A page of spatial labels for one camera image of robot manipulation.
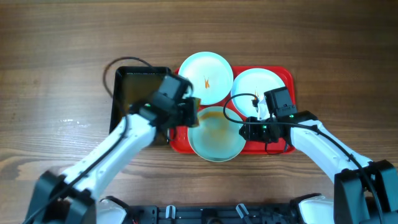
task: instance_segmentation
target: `wooden table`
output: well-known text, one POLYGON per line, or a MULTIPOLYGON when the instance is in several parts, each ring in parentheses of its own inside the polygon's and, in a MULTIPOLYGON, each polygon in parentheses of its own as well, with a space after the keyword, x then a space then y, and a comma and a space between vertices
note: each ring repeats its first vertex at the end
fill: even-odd
MULTIPOLYGON (((41 173, 61 172, 107 136, 101 72, 122 55, 171 69, 200 51, 231 65, 284 66, 299 110, 359 153, 398 166, 396 1, 3 2, 1 224, 22 221, 41 173)), ((159 146, 143 150, 105 195, 131 205, 214 205, 313 192, 333 196, 333 185, 301 152, 212 163, 159 146)))

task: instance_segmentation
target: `black tray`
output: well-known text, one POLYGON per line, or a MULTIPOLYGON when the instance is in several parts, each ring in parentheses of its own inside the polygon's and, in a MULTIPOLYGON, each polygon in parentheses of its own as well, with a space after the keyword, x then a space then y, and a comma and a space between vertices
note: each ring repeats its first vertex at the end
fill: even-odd
MULTIPOLYGON (((135 100, 149 95, 152 91, 159 89, 159 86, 166 74, 172 71, 168 67, 155 67, 158 73, 154 73, 149 67, 119 67, 115 72, 114 93, 112 102, 111 124, 109 133, 119 124, 122 113, 118 108, 115 100, 124 103, 124 109, 127 111, 129 105, 135 100)), ((167 133, 157 134, 152 145, 167 144, 164 135, 167 133)))

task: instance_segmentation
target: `small orange piece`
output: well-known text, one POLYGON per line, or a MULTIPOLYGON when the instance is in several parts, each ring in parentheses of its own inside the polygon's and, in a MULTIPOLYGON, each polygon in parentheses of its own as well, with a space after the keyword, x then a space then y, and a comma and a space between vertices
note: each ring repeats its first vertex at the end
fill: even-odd
POLYGON ((254 94, 257 96, 257 98, 259 98, 259 93, 257 92, 257 90, 254 90, 254 94))
POLYGON ((205 88, 210 88, 209 79, 206 80, 206 77, 205 77, 205 88))

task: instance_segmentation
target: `red plastic tray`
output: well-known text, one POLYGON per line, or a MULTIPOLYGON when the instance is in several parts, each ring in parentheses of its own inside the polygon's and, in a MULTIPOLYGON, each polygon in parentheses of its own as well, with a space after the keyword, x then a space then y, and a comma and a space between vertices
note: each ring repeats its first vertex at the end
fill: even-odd
MULTIPOLYGON (((296 104, 295 100, 295 95, 294 95, 294 84, 293 84, 293 77, 292 74, 290 74, 289 71, 287 71, 284 67, 280 66, 232 66, 232 71, 234 73, 234 78, 236 78, 240 73, 243 71, 246 71, 251 68, 264 68, 267 70, 270 70, 277 74, 282 81, 285 83, 285 86, 289 90, 290 97, 292 98, 293 104, 296 104)), ((226 100, 231 97, 230 93, 221 100, 220 102, 213 104, 213 105, 208 105, 208 106, 200 106, 199 110, 202 110, 203 108, 207 108, 209 106, 224 106, 226 100)), ((246 120, 246 117, 243 116, 233 105, 232 101, 230 101, 227 105, 227 108, 235 111, 243 121, 246 120)), ((193 149, 191 148, 191 145, 189 144, 188 141, 188 128, 187 127, 177 127, 177 135, 175 137, 174 141, 170 142, 170 145, 173 147, 174 150, 176 150, 179 153, 195 153, 193 149)), ((170 130, 170 136, 173 136, 174 132, 170 130)), ((267 151, 269 154, 273 153, 280 153, 284 150, 285 148, 285 141, 280 138, 278 143, 271 143, 268 144, 267 151)), ((286 152, 283 154, 290 154, 295 150, 294 147, 288 147, 286 152)), ((246 144, 243 147, 243 150, 241 154, 267 154, 265 151, 265 143, 261 142, 255 142, 255 141, 246 141, 246 144)))

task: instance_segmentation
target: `white plate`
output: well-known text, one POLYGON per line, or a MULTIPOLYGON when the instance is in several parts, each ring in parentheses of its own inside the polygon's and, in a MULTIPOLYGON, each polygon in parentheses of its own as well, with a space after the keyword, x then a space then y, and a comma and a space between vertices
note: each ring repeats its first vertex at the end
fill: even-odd
MULTIPOLYGON (((242 72, 235 78, 231 96, 240 93, 252 93, 264 99, 264 92, 285 86, 285 83, 272 71, 262 68, 252 68, 242 72)), ((232 99, 236 109, 245 117, 257 117, 257 111, 252 105, 254 97, 238 96, 232 99)))
POLYGON ((231 91, 234 80, 229 63, 212 52, 189 56, 178 74, 192 82, 192 96, 200 98, 202 105, 213 105, 224 99, 231 91))
MULTIPOLYGON (((228 108, 225 113, 232 119, 242 121, 239 115, 228 108)), ((198 119, 199 127, 188 128, 188 140, 200 157, 208 161, 224 162, 243 150, 246 141, 239 135, 242 124, 228 121, 224 117, 223 107, 205 108, 198 112, 198 119)))

